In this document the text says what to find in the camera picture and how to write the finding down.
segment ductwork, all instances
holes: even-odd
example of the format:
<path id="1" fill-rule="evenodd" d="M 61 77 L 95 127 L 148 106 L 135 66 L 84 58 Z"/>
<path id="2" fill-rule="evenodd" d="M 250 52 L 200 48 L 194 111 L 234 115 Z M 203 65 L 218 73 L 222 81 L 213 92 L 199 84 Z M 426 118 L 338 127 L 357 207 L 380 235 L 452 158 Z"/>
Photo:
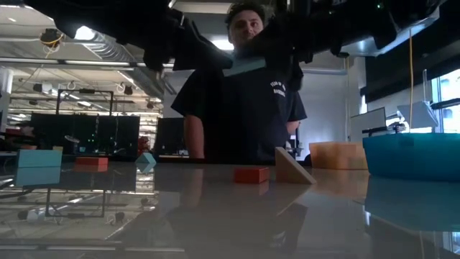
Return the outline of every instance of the ductwork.
<path id="1" fill-rule="evenodd" d="M 96 32 L 91 42 L 91 44 L 83 44 L 83 46 L 101 57 L 102 60 L 136 62 L 135 58 L 123 46 L 110 37 Z M 132 78 L 146 95 L 162 99 L 165 83 L 161 82 L 162 79 L 159 76 L 150 78 L 142 68 L 134 68 L 132 71 L 120 71 L 120 73 L 125 73 L 126 76 Z"/>

